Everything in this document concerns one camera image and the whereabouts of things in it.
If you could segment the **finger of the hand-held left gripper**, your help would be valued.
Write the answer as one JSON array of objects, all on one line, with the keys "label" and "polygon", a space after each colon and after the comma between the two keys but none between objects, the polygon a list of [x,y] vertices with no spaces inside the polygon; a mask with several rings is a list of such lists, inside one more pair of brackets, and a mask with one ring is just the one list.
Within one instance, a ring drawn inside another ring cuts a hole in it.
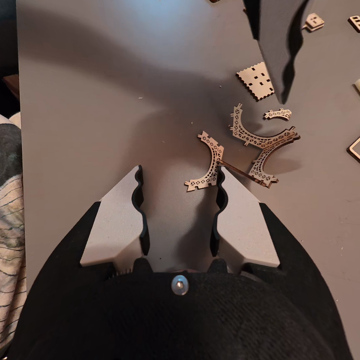
[{"label": "finger of the hand-held left gripper", "polygon": [[287,102],[294,62],[303,44],[309,0],[244,0],[253,38],[267,67],[279,103]]}]

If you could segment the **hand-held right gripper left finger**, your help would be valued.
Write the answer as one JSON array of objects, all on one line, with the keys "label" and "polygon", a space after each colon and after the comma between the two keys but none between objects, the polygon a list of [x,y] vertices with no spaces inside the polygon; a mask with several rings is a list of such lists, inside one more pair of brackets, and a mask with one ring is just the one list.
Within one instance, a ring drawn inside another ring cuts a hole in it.
[{"label": "hand-held right gripper left finger", "polygon": [[133,267],[150,249],[146,215],[140,209],[143,171],[135,166],[102,199],[82,258],[82,266],[113,263]]}]

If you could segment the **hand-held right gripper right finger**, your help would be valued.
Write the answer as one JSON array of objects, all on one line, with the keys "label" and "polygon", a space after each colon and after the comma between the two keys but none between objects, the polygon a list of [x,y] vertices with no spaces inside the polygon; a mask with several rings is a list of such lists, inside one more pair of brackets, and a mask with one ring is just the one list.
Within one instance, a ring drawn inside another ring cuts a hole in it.
[{"label": "hand-held right gripper right finger", "polygon": [[228,268],[242,268],[246,263],[277,268],[280,260],[259,200],[224,166],[218,169],[217,186],[219,211],[210,238],[212,256],[224,259]]}]

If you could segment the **grey desk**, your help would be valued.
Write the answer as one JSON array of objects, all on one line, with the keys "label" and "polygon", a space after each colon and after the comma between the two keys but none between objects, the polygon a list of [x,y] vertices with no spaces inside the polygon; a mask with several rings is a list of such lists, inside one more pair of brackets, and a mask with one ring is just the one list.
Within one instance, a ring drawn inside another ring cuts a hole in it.
[{"label": "grey desk", "polygon": [[[205,269],[217,188],[187,192],[210,152],[248,170],[259,150],[228,126],[243,104],[248,131],[295,126],[300,140],[275,151],[270,189],[240,181],[302,243],[337,303],[359,359],[359,1],[315,1],[322,29],[303,32],[295,79],[282,106],[256,101],[236,73],[261,62],[242,1],[19,1],[27,285],[88,208],[135,165],[154,270]],[[288,121],[264,119],[281,108]]]}]

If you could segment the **square notched wooden plate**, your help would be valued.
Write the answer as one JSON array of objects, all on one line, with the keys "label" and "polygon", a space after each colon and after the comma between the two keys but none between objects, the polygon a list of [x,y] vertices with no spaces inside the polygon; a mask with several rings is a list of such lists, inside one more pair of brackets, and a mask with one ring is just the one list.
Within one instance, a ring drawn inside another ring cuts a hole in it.
[{"label": "square notched wooden plate", "polygon": [[241,70],[236,75],[248,88],[256,101],[260,101],[275,92],[264,62]]}]

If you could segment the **small wooden lattice bridge piece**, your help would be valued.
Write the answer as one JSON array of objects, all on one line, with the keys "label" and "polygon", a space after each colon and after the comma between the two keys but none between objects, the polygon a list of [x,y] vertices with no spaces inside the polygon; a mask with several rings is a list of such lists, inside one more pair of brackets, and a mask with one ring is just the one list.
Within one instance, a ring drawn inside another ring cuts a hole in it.
[{"label": "small wooden lattice bridge piece", "polygon": [[273,118],[281,118],[288,121],[291,117],[292,112],[289,109],[281,108],[277,111],[269,110],[268,112],[264,113],[264,119],[273,119]]}]

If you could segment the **person's pale striped clothing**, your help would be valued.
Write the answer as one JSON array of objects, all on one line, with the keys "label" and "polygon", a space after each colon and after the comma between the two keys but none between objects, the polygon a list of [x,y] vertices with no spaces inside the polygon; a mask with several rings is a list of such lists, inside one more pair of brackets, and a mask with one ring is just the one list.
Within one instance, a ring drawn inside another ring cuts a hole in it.
[{"label": "person's pale striped clothing", "polygon": [[0,116],[0,353],[9,347],[27,297],[20,112]]}]

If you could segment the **wooden sheet frame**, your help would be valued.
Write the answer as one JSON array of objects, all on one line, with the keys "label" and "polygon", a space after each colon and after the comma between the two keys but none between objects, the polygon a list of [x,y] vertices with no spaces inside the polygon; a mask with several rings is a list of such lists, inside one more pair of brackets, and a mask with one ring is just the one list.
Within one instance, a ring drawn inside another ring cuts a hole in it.
[{"label": "wooden sheet frame", "polygon": [[347,149],[347,153],[360,162],[360,138],[358,137]]}]

